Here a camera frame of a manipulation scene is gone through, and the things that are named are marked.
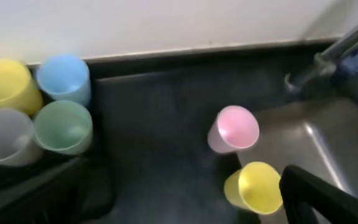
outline plastic cup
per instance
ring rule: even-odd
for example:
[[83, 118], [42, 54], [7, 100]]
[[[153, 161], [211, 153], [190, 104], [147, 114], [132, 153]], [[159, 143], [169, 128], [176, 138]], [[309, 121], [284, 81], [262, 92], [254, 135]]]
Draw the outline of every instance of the plastic cup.
[[208, 133], [208, 144], [218, 153], [253, 146], [259, 138], [259, 125], [254, 115], [241, 106], [223, 108]]
[[233, 173], [224, 183], [227, 200], [261, 215], [276, 212], [283, 204], [280, 174], [264, 162], [251, 162]]
[[70, 100], [87, 106], [91, 100], [90, 71], [74, 55], [59, 55], [39, 67], [36, 79], [40, 88], [54, 100]]
[[77, 155], [85, 152], [92, 142], [92, 117], [78, 103], [67, 100], [48, 104], [34, 120], [35, 141], [54, 152]]
[[41, 92], [27, 67], [14, 60], [0, 59], [0, 108], [34, 114], [41, 107]]
[[26, 114], [0, 109], [0, 165], [25, 166], [37, 161], [42, 150], [33, 135], [34, 127]]

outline white wall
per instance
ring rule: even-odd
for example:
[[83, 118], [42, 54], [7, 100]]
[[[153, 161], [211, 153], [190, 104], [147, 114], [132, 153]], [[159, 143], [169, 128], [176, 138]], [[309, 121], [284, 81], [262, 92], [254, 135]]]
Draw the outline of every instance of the white wall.
[[0, 57], [27, 63], [320, 39], [358, 23], [358, 0], [0, 0]]

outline blue cup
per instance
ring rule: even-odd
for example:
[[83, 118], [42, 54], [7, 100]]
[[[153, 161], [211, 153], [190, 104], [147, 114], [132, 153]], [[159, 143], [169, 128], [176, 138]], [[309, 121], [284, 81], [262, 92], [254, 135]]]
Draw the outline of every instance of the blue cup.
[[41, 64], [35, 75], [39, 87], [54, 100], [87, 106], [91, 100], [90, 71], [78, 57], [63, 54]]

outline faucet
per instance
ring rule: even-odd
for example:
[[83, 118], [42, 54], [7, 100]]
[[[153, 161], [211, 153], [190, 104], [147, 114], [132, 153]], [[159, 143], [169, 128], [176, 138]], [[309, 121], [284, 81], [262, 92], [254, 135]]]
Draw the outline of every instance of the faucet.
[[337, 40], [324, 52], [314, 56], [314, 64], [297, 74], [287, 74], [284, 82], [290, 91], [301, 90], [314, 77], [332, 75], [343, 54], [358, 43], [358, 26]]

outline sink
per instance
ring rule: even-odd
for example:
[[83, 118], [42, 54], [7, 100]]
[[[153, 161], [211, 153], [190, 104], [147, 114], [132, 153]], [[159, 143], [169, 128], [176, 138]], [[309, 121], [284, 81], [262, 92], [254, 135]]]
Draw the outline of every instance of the sink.
[[[358, 198], [357, 104], [346, 98], [306, 101], [260, 111], [255, 117], [260, 138], [237, 153], [242, 166], [263, 161], [282, 174], [285, 166], [294, 164]], [[261, 221], [287, 223], [283, 209]]]

